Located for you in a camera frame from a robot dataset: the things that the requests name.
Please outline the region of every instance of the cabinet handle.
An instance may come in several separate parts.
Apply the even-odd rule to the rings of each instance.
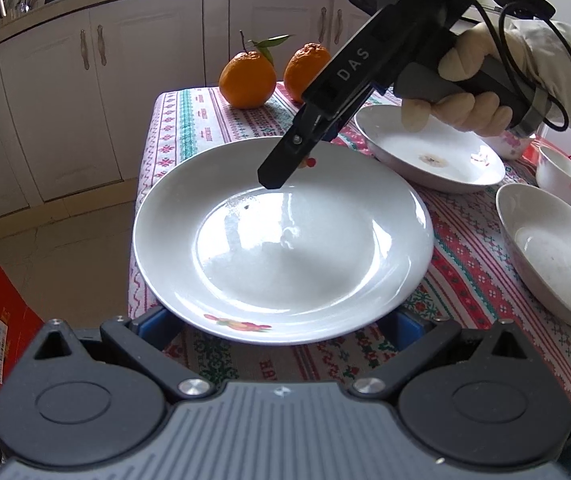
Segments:
[[[83,29],[81,29],[81,56],[83,57],[83,66],[89,70],[88,41],[86,41],[85,30]]]
[[[98,33],[98,53],[101,55],[101,65],[107,65],[107,57],[105,57],[105,40],[103,39],[103,25],[96,28]]]
[[[319,43],[323,43],[323,40],[325,39],[325,26],[326,26],[326,15],[328,13],[328,9],[326,9],[325,7],[323,7],[321,9],[321,18],[319,20],[319,28],[320,28],[320,32],[319,32]]]
[[[334,44],[338,45],[341,39],[341,34],[343,34],[343,10],[339,9],[337,11],[337,20],[339,20],[339,28],[337,29],[337,35],[334,37]]]

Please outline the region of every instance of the cup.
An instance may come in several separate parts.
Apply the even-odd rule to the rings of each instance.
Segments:
[[[519,139],[510,132],[502,132],[496,137],[482,137],[482,139],[502,160],[518,160],[536,136],[532,134],[525,139]]]
[[[539,147],[536,183],[571,205],[571,160],[548,146]]]

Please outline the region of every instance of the table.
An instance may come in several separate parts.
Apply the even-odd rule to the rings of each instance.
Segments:
[[[372,104],[399,104],[391,94]],[[278,84],[257,110],[230,108],[217,88],[168,92],[156,101],[140,169],[136,207],[152,186],[179,162],[222,144],[249,137],[282,135],[297,107]],[[371,156],[354,121],[333,142]],[[534,165],[506,164],[507,182],[535,184]],[[495,195],[499,186],[448,195],[415,186],[435,229],[435,251],[425,278],[405,306],[425,318],[449,316],[467,328],[489,328],[514,319],[549,365],[571,400],[571,327],[549,314],[510,264],[499,231]],[[130,257],[128,313],[134,318],[158,301]],[[271,381],[335,380],[349,384],[392,358],[395,348],[376,326],[316,344],[291,347],[230,342],[186,327],[166,354],[213,383],[227,379]]]

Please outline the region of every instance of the white bowl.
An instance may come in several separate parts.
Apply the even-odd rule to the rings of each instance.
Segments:
[[[218,146],[150,190],[134,254],[156,297],[191,325],[258,344],[302,344],[366,326],[401,304],[434,234],[409,184],[328,142],[282,189],[256,170],[276,137]]]
[[[548,146],[540,146],[536,183],[571,205],[571,160]]]
[[[512,264],[537,300],[571,325],[571,206],[527,184],[497,193],[501,233]]]
[[[503,162],[480,137],[434,117],[418,133],[405,131],[399,106],[361,108],[356,120],[376,158],[421,186],[472,193],[498,184],[505,176]]]
[[[502,132],[496,137],[483,137],[483,141],[491,147],[502,160],[518,160],[523,156],[527,147],[536,139],[532,134],[525,139],[519,139],[510,132]]]

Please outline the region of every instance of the orange stem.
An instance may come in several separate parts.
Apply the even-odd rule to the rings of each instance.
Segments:
[[[243,31],[240,30],[239,32],[241,33],[241,42],[243,43],[243,50],[245,50],[245,53],[246,53],[246,54],[249,54],[249,53],[248,53],[248,49],[247,49],[246,46],[245,46],[245,36],[243,35]]]

